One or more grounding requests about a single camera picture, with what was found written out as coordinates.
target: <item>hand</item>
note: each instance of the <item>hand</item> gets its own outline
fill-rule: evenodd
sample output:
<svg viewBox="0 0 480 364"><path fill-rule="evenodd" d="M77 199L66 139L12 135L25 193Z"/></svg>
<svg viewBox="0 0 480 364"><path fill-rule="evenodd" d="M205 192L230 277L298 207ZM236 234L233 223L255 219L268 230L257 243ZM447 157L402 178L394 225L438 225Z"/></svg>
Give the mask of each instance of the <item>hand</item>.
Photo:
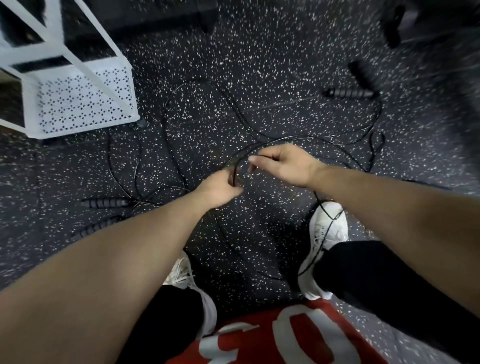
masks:
<svg viewBox="0 0 480 364"><path fill-rule="evenodd" d="M209 208L220 207L243 191L241 187L232 187L230 179L230 170L219 170L203 180L194 193L201 195Z"/></svg>
<svg viewBox="0 0 480 364"><path fill-rule="evenodd" d="M293 144L261 149L257 156L250 156L248 160L250 173L258 167L282 181L303 188L311 188L316 173L328 168L328 165Z"/></svg>

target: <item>white metal stand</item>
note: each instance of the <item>white metal stand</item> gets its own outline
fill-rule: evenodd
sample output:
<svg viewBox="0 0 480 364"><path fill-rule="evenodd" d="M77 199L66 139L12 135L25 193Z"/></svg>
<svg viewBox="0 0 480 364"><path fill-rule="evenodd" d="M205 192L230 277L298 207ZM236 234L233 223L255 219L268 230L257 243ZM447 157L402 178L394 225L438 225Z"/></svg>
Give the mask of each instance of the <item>white metal stand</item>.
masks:
<svg viewBox="0 0 480 364"><path fill-rule="evenodd" d="M0 68L22 82L25 127L0 119L0 125L36 139L84 132L140 118L132 66L83 0L75 0L116 57L82 62L63 43L60 0L45 0L45 26L17 0L0 0L44 43L0 48ZM71 65L20 73L12 66L63 56Z"/></svg>

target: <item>white perforated panel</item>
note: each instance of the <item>white perforated panel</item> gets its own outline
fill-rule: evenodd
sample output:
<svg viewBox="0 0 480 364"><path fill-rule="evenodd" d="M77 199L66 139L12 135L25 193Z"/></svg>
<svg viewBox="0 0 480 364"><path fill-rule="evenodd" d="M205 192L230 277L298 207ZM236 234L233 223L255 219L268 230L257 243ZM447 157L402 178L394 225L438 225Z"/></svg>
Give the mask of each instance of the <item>white perforated panel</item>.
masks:
<svg viewBox="0 0 480 364"><path fill-rule="evenodd" d="M129 106L134 107L132 74L117 58L87 62L106 86L114 90ZM73 66L42 70L36 93L37 130L45 137L77 133L138 119L125 116L120 106L93 86L83 73Z"/></svg>

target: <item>gym floor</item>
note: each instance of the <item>gym floor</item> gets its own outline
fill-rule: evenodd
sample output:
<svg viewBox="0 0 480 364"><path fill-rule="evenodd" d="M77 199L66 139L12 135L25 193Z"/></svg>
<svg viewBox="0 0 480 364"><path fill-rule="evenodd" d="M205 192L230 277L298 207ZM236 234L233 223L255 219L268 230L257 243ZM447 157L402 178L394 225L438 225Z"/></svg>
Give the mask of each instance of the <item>gym floor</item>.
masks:
<svg viewBox="0 0 480 364"><path fill-rule="evenodd" d="M122 196L108 172L108 135L114 172L130 192L138 141L142 195L180 183L162 137L162 105L175 86L196 76L222 82L249 122L270 135L326 135L370 122L370 102L322 96L324 87L354 87L347 64L365 60L382 88L384 104L377 130L386 143L372 171L480 194L480 40L463 35L389 49L378 23L381 4L226 0L210 35L188 29L124 39L119 46L133 66L139 112L148 122L138 139L126 125L44 145L0 137L0 288L67 246L74 230L118 214L78 203L87 197ZM174 156L191 188L253 141L207 85L178 92L167 122ZM346 160L328 145L299 145L317 156ZM363 165L370 158L367 141L348 150ZM298 301L294 279L272 280L255 269L295 276L309 249L312 193L266 175L248 176L245 163L239 178L244 194L216 214L229 243L248 263L229 249L209 216L187 243L195 280L214 299L220 319ZM179 194L166 189L154 200L168 202ZM362 226L352 216L348 219L350 238L365 239ZM342 302L335 305L390 363L455 362L373 315Z"/></svg>

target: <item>person's left hand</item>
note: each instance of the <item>person's left hand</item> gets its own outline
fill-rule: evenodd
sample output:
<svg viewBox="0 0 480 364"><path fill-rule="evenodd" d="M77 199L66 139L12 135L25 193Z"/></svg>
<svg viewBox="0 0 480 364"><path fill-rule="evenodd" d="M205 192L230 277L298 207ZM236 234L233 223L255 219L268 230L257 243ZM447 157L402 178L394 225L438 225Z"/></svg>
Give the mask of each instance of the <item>person's left hand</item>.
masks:
<svg viewBox="0 0 480 364"><path fill-rule="evenodd" d="M220 207L243 191L241 187L230 185L230 177L230 170L219 170L203 180L195 193L202 195L202 199L209 204L210 208Z"/></svg>

